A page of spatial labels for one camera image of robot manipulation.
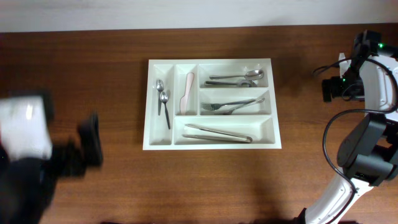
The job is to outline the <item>pink handled utensil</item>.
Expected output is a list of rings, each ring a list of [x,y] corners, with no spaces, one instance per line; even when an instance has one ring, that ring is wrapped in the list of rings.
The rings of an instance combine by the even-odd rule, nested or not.
[[[184,95],[180,99],[180,113],[183,116],[185,116],[187,112],[189,94],[193,85],[194,78],[195,74],[193,72],[187,73]]]

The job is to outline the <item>steel spoon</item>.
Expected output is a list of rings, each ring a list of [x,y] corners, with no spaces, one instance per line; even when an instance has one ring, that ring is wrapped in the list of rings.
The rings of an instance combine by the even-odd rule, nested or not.
[[[205,85],[223,85],[223,86],[236,86],[236,87],[257,87],[257,84],[250,80],[240,80],[237,82],[216,82],[206,81]]]

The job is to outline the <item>small steel teaspoon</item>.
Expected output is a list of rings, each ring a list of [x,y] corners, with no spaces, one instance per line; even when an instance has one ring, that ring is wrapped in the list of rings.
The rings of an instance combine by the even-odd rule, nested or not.
[[[158,91],[158,115],[160,116],[162,102],[160,99],[160,94],[164,91],[164,82],[161,79],[157,79],[155,83],[156,90]]]
[[[168,96],[167,92],[166,91],[162,91],[160,93],[159,99],[164,104],[164,107],[165,107],[164,111],[165,111],[165,118],[166,118],[166,122],[167,122],[167,127],[168,127],[169,130],[171,130],[169,111],[167,109],[167,103],[169,101],[169,96]]]

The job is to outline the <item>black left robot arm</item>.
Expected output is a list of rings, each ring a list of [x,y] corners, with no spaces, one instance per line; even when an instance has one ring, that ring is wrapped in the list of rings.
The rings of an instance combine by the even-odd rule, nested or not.
[[[60,178],[84,177],[103,164],[97,113],[77,126],[80,146],[54,144],[50,93],[15,91],[1,98],[1,223],[39,223]]]

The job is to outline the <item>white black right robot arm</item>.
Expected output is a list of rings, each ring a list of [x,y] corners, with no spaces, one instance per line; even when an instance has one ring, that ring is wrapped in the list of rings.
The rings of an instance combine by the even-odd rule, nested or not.
[[[332,123],[350,113],[362,113],[364,118],[342,141],[337,163],[331,164],[333,180],[294,223],[341,223],[360,197],[397,177],[397,47],[382,42],[380,33],[365,30],[354,38],[351,55],[340,54],[332,66],[340,74],[322,81],[323,100],[340,97],[363,101],[365,107],[342,111],[329,120],[322,138],[328,163],[326,139]]]

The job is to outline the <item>steel tablespoon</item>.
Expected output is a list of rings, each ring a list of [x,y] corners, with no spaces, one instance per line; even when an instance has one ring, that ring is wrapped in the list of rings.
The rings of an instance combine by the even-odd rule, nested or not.
[[[216,76],[212,75],[209,76],[211,80],[220,80],[220,79],[227,79],[227,78],[238,78],[242,77],[246,80],[259,80],[264,76],[265,72],[263,70],[250,70],[246,72],[244,75],[228,75],[228,76]]]

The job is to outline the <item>steel fork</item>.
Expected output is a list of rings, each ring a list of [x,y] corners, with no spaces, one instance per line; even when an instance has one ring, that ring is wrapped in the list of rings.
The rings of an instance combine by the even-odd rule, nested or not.
[[[241,109],[241,108],[244,108],[244,107],[247,107],[247,106],[252,106],[252,105],[255,105],[257,103],[262,103],[264,100],[265,100],[265,98],[258,98],[258,99],[250,101],[249,103],[245,103],[245,104],[242,104],[242,105],[239,105],[239,106],[235,106],[234,108],[231,108],[228,111],[222,111],[222,112],[215,113],[215,115],[231,115],[234,111],[236,111],[238,109]]]
[[[245,103],[249,103],[252,100],[254,100],[254,99],[243,100],[243,101],[234,101],[234,102],[229,102],[229,103],[201,103],[200,106],[204,110],[216,111],[223,106],[242,105]]]

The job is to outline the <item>steel table knife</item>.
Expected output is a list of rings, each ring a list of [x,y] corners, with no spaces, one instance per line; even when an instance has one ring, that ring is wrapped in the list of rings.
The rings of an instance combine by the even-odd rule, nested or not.
[[[211,129],[211,128],[206,128],[203,126],[197,126],[195,124],[186,124],[185,127],[187,128],[192,128],[192,129],[197,129],[200,131],[204,131],[204,132],[209,132],[209,133],[215,133],[215,134],[220,134],[220,135],[241,135],[241,136],[245,136],[243,134],[236,134],[236,133],[231,133],[231,132],[227,132],[227,131],[222,131],[222,130],[218,130],[218,129]]]
[[[209,140],[209,141],[252,143],[251,137],[241,136],[241,135],[205,136],[205,135],[183,134],[182,136],[185,138],[202,139],[202,140]]]

